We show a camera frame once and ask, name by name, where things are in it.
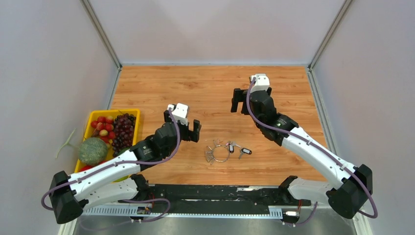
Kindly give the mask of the metal keyring with keys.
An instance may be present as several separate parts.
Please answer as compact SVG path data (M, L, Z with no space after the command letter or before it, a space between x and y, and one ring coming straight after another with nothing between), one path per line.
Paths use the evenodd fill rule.
M229 144L229 142L223 142L219 139L213 140L213 143L208 145L205 150L205 161L210 165L227 162L231 157Z

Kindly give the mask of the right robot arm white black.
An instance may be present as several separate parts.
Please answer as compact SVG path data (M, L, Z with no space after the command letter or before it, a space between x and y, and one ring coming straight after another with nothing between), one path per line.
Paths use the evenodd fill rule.
M281 184L281 201L290 205L306 199L328 204L347 219L356 213L377 218L372 170L365 164L355 166L343 160L310 137L293 119L277 112L271 91L271 88L259 91L235 88L231 112L235 113L242 103L241 113L251 116L265 138L300 156L326 179L309 181L290 176Z

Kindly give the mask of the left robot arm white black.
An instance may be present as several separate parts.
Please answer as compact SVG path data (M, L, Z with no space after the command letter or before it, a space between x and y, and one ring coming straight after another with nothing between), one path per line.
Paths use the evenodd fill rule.
M53 211L58 224L65 224L106 203L131 199L145 202L150 190L138 173L170 160L182 141L198 142L200 121L193 121L193 130L188 126L187 110L170 105L164 112L164 124L119 156L83 172L56 173L41 198L42 206Z

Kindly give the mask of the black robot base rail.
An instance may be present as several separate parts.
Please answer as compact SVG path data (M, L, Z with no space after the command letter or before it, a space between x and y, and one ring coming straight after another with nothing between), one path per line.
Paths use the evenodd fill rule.
M279 186L221 186L149 184L142 175L134 184L110 184L111 188L137 189L131 201L117 198L85 208L84 215L128 216L132 219L164 217L279 219L295 223L309 200L294 199L285 184Z

